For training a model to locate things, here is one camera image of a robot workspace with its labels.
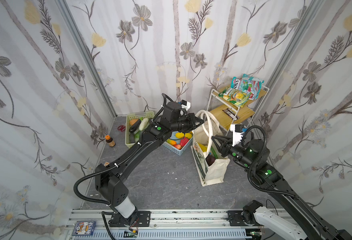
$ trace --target scissors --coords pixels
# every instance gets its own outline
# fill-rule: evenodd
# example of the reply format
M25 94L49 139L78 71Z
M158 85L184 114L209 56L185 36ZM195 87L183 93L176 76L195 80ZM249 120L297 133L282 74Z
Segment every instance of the scissors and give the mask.
M119 130L120 132L124 132L125 131L125 125L118 126L117 130Z

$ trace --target sauce bottle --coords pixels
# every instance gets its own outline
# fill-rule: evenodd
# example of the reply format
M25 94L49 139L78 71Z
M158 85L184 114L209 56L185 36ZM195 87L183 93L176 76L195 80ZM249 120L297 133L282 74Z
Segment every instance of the sauce bottle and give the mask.
M116 144L115 141L109 135L105 136L105 141L108 143L110 147L113 147Z

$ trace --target orange vegetable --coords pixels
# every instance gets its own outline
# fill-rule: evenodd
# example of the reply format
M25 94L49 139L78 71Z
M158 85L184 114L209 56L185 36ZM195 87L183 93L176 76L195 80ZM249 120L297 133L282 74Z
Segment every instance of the orange vegetable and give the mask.
M138 119L132 119L131 121L129 121L129 125L133 126L135 124L135 122L137 122Z
M176 145L176 141L171 140L171 139L168 139L168 140L167 140L167 143L169 143L169 144L172 145L172 146Z
M180 144L176 144L174 145L175 148L177 148L178 150L181 150L182 146Z

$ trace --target gray floor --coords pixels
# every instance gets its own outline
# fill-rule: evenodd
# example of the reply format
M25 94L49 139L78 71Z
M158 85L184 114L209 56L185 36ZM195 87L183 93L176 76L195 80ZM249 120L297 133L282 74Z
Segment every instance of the gray floor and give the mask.
M112 162L128 149L125 133L117 130L125 119L115 119L110 135L116 146L106 146L99 163ZM125 185L138 209L236 209L253 199L265 204L267 198L281 208L272 197L254 189L242 168L232 161L223 183L201 186L190 148L178 156L164 146L159 147L135 168ZM100 198L96 194L93 179L87 196ZM85 202L81 209L105 208L103 204Z

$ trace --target floral wallpaper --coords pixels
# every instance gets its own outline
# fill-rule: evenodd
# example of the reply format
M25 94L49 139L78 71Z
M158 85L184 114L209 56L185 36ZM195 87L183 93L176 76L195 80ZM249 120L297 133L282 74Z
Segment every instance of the floral wallpaper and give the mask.
M0 0L0 239L58 239L101 154L113 118L74 46L54 2Z
M207 107L243 73L275 69L308 0L66 0L118 114L158 110L161 93Z
M352 1L323 3L256 119L293 189L352 235Z

